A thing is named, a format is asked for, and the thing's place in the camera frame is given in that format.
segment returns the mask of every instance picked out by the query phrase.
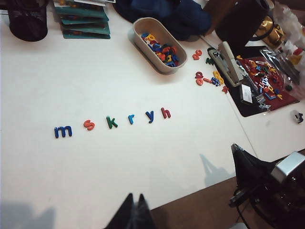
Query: black mesh cup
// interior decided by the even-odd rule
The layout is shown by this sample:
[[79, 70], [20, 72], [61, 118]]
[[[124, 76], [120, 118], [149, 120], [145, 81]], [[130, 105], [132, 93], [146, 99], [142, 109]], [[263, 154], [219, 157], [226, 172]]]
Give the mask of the black mesh cup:
[[49, 0], [6, 0], [10, 31], [27, 42], [42, 40], [48, 33], [47, 10]]

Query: brown floor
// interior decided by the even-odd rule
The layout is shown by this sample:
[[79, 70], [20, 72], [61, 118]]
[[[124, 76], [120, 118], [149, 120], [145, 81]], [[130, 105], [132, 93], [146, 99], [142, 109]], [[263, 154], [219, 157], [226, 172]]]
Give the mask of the brown floor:
[[[196, 193], [151, 210], [158, 229], [228, 229], [242, 222], [229, 199], [236, 189], [236, 178], [200, 190]], [[251, 229], [271, 229], [244, 203], [240, 206]]]

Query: blue letter m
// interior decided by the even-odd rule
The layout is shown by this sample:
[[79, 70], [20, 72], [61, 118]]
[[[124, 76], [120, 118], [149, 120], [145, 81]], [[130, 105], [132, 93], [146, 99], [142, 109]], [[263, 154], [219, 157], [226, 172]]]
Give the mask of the blue letter m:
[[58, 134], [58, 131], [61, 131], [61, 136], [62, 137], [65, 137], [66, 136], [66, 130], [68, 130], [68, 133], [69, 133], [69, 136], [71, 137], [72, 136], [72, 129], [71, 129], [71, 126], [67, 125], [65, 127], [63, 126], [59, 126], [59, 127], [55, 127], [54, 128], [54, 132], [55, 132], [55, 137], [58, 138], [59, 137], [59, 134]]

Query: red letter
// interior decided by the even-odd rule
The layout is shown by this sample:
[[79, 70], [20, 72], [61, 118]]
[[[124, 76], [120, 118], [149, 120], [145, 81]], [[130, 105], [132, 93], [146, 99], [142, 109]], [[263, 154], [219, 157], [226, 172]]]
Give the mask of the red letter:
[[92, 130], [94, 128], [95, 124], [91, 123], [90, 119], [86, 120], [84, 122], [84, 127], [87, 128], [87, 130]]
[[162, 114], [163, 114], [163, 118], [166, 118], [166, 115], [170, 118], [171, 117], [171, 113], [169, 110], [164, 110], [164, 108], [161, 108]]

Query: blue cloth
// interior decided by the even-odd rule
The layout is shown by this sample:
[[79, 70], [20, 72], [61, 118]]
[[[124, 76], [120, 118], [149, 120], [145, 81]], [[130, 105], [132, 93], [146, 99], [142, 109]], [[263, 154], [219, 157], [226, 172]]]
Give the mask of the blue cloth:
[[132, 23], [138, 18], [156, 18], [178, 40], [204, 34], [211, 26], [210, 14], [193, 0], [117, 0], [114, 7]]

